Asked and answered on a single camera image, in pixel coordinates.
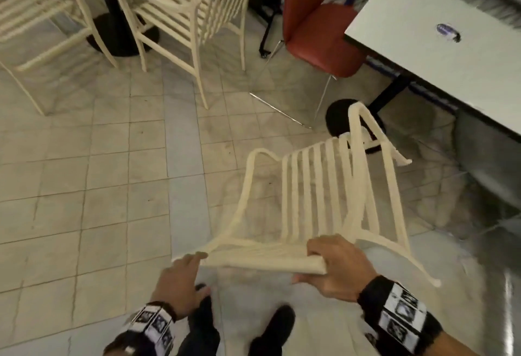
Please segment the red chair with metal legs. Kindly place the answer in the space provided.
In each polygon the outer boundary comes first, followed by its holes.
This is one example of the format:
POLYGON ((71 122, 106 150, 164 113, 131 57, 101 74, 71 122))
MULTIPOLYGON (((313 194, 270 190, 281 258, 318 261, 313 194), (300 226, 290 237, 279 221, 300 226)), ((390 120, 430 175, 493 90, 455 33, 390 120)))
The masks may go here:
POLYGON ((250 85, 266 136, 325 130, 327 106, 342 97, 366 60, 343 38, 356 16, 350 5, 283 0, 281 40, 250 85))

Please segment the person's right hand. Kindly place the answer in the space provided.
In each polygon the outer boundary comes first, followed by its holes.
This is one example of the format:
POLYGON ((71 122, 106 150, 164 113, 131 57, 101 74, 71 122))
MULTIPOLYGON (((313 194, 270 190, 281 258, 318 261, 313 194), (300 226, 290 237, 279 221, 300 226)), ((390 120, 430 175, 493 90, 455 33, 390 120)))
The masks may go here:
POLYGON ((378 276, 363 251, 342 235, 319 236, 307 242, 308 255, 319 255, 326 264, 323 285, 311 285, 326 297, 357 302, 364 288, 378 276))

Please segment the person's black right shoe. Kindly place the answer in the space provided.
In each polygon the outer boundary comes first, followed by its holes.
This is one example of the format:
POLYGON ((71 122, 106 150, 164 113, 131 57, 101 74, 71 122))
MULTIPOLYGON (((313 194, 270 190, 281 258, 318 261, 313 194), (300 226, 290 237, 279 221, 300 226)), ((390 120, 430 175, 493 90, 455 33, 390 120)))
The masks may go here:
POLYGON ((294 309, 284 304, 277 308, 264 332, 249 345, 248 356, 282 356, 296 321, 294 309))

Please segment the person's left hand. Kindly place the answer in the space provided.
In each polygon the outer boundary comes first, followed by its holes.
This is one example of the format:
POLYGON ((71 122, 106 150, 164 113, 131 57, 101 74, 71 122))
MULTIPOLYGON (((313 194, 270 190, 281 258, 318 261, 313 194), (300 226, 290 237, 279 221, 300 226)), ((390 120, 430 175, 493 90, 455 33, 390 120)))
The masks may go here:
POLYGON ((174 313, 176 319, 184 319, 196 306, 195 281, 205 252, 186 254, 163 269, 149 303, 160 303, 174 313))

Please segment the person's black shoe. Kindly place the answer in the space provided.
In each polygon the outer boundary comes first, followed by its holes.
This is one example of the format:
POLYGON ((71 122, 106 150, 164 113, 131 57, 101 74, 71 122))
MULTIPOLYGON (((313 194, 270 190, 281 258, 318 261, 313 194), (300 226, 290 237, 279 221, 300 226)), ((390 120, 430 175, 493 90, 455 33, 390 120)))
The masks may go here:
POLYGON ((212 296, 206 295, 189 315, 190 339, 197 348, 196 356, 217 356, 221 335, 214 324, 212 296))
POLYGON ((294 309, 284 304, 277 308, 264 332, 249 345, 248 356, 282 356, 296 321, 294 309))

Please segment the small blue white table cap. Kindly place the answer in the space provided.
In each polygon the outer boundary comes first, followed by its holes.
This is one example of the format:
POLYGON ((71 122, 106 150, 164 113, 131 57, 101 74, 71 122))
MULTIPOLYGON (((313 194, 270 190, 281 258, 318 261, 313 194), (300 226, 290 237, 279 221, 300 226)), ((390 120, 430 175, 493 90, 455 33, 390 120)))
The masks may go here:
POLYGON ((461 33, 449 24, 439 23, 436 25, 436 30, 439 35, 444 37, 447 41, 454 43, 460 43, 462 36, 461 33))

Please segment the black round table pedestal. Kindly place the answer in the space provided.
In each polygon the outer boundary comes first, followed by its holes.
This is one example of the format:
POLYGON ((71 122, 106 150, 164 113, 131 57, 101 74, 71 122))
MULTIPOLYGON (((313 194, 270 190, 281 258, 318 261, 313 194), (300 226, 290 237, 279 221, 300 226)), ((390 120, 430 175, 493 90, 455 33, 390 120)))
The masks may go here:
MULTIPOLYGON (((412 81, 412 77, 408 74, 400 74, 385 88, 369 105, 368 110, 373 115, 376 123, 380 126, 382 131, 386 134, 386 127, 381 120, 378 112, 383 109, 392 99, 394 99, 400 92, 406 89, 412 81)), ((344 133, 350 131, 348 123, 348 109, 355 104, 357 100, 354 99, 340 99, 329 105, 325 121, 328 132, 333 137, 339 137, 344 133)))
POLYGON ((138 56, 138 47, 118 0, 104 0, 104 2, 108 12, 94 19, 102 42, 114 57, 138 56))

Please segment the person's black left shoe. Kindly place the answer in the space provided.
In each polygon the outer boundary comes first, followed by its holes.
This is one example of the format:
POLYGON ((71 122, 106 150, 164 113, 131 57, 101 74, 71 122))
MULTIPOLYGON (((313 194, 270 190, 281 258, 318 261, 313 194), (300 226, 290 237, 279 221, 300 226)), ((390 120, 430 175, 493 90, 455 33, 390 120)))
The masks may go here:
POLYGON ((212 296, 206 295, 189 315, 190 339, 197 348, 196 356, 217 356, 221 335, 214 324, 212 296))

